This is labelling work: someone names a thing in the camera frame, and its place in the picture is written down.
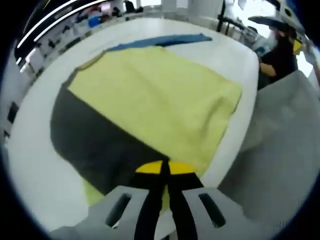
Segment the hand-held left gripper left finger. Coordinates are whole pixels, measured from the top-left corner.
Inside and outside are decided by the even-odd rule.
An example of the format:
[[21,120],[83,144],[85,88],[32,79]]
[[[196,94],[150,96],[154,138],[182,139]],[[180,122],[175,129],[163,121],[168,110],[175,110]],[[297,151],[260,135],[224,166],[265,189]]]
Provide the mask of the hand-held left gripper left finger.
[[140,166],[127,186],[119,185],[88,209],[74,226],[50,232],[52,240],[152,240],[162,208],[162,161]]

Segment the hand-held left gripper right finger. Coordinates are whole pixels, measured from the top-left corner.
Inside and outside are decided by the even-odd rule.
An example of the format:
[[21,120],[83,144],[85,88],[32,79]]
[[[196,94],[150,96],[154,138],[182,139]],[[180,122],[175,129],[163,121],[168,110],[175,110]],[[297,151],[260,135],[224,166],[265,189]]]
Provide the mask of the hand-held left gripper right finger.
[[169,163],[169,207],[180,240],[248,240],[250,221],[239,205],[206,188],[193,168]]

